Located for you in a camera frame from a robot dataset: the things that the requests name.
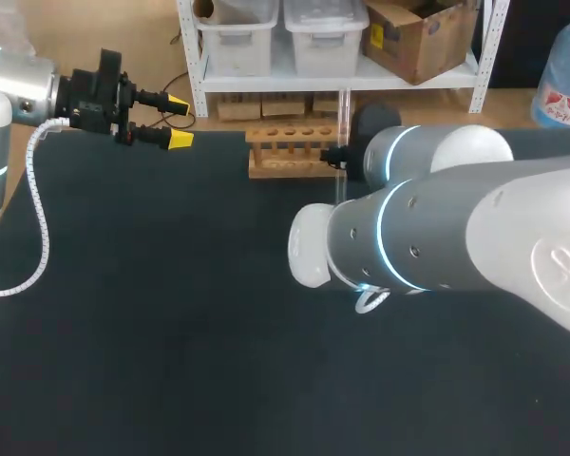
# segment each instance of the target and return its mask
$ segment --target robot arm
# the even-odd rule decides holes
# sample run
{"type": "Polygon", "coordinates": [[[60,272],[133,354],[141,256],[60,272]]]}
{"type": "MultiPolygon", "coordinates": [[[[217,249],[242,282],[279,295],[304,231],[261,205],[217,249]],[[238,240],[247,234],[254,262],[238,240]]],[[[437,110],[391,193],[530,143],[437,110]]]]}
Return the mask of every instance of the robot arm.
{"type": "Polygon", "coordinates": [[[191,145],[191,133],[137,127],[128,120],[128,111],[136,102],[183,116],[190,105],[165,92],[138,90],[121,73],[121,60],[120,53],[103,49],[97,71],[74,69],[71,77],[65,77],[50,60],[0,48],[0,92],[9,98],[16,124],[38,126],[61,117],[68,118],[73,128],[113,135],[118,143],[141,141],[163,149],[191,145]]]}
{"type": "Polygon", "coordinates": [[[298,213],[289,245],[298,282],[505,290],[570,331],[570,156],[514,161],[506,140],[478,125],[398,126],[356,160],[374,193],[298,213]]]}

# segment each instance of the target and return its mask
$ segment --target white coiled cable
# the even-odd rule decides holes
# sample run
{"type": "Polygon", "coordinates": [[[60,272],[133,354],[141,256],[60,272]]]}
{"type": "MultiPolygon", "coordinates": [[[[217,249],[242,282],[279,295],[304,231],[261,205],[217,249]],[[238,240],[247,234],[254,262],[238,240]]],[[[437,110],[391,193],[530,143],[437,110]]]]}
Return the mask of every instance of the white coiled cable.
{"type": "Polygon", "coordinates": [[[42,202],[40,201],[40,194],[38,193],[38,187],[36,186],[36,177],[34,175],[34,150],[39,141],[41,141],[50,129],[59,128],[64,126],[69,126],[69,119],[50,119],[40,125],[32,133],[28,141],[28,148],[26,150],[26,173],[28,175],[29,191],[31,192],[31,200],[34,204],[34,209],[36,210],[36,216],[38,218],[38,224],[40,225],[40,234],[42,236],[42,254],[40,256],[40,263],[34,274],[14,288],[8,290],[1,290],[0,297],[17,295],[24,290],[31,287],[43,274],[48,264],[48,252],[49,252],[49,239],[48,239],[48,226],[47,219],[45,218],[45,211],[42,208],[42,202]]]}
{"type": "Polygon", "coordinates": [[[354,309],[358,314],[367,314],[386,301],[389,296],[390,290],[366,291],[359,296],[354,309]]]}

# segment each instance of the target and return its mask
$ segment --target metal shelf frame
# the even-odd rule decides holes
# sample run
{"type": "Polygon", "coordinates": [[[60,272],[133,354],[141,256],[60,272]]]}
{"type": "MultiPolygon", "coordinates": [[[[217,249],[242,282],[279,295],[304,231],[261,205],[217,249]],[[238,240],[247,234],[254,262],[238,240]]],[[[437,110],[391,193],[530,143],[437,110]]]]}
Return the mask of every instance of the metal shelf frame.
{"type": "Polygon", "coordinates": [[[469,113],[480,113],[503,34],[510,0],[484,0],[483,50],[479,61],[472,52],[466,62],[421,85],[409,85],[365,56],[359,57],[357,74],[352,78],[301,78],[295,74],[293,53],[288,43],[274,52],[270,77],[223,77],[214,74],[207,53],[200,51],[200,35],[192,11],[193,0],[176,0],[180,14],[181,39],[190,74],[190,86],[197,117],[208,117],[207,93],[211,92],[288,92],[341,90],[393,90],[473,87],[469,113]]]}

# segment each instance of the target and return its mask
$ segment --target plastic bottle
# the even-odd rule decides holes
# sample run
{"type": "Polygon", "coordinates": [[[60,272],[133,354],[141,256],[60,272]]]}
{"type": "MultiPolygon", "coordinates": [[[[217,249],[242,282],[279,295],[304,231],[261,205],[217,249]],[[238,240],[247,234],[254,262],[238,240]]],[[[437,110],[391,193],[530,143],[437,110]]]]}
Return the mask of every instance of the plastic bottle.
{"type": "Polygon", "coordinates": [[[532,102],[532,118],[543,127],[570,127],[570,25],[551,49],[532,102]]]}

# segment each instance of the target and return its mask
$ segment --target blue light ring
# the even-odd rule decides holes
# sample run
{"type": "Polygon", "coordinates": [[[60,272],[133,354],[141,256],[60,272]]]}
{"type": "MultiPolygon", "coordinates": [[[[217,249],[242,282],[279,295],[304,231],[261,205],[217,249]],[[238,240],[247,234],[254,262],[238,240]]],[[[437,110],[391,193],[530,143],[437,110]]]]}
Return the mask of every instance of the blue light ring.
{"type": "Polygon", "coordinates": [[[399,134],[399,136],[397,138],[395,138],[395,141],[393,141],[392,144],[390,145],[389,153],[387,154],[387,160],[385,163],[385,174],[387,176],[387,181],[390,181],[390,161],[392,160],[392,155],[395,151],[395,147],[403,139],[404,136],[406,136],[411,130],[415,130],[419,126],[420,125],[412,126],[412,127],[408,128],[407,130],[402,131],[399,134]]]}
{"type": "Polygon", "coordinates": [[[389,257],[387,256],[387,252],[384,248],[384,243],[382,241],[382,219],[384,217],[384,213],[387,209],[387,204],[389,203],[390,199],[392,198],[392,196],[395,194],[395,192],[397,190],[399,190],[403,185],[405,185],[406,183],[408,183],[409,181],[411,181],[411,179],[406,180],[404,182],[401,182],[399,185],[397,185],[395,188],[393,188],[389,194],[387,195],[387,197],[384,199],[384,202],[382,203],[382,206],[380,207],[380,212],[378,213],[378,220],[376,222],[376,237],[378,239],[378,249],[380,250],[380,254],[382,255],[382,259],[384,260],[385,264],[387,265],[387,268],[389,268],[389,271],[404,285],[414,289],[414,290],[420,290],[422,292],[428,292],[429,290],[422,288],[422,287],[418,287],[417,285],[414,285],[411,282],[408,282],[407,280],[405,280],[398,272],[397,270],[394,268],[394,266],[392,265],[392,263],[389,260],[389,257]]]}

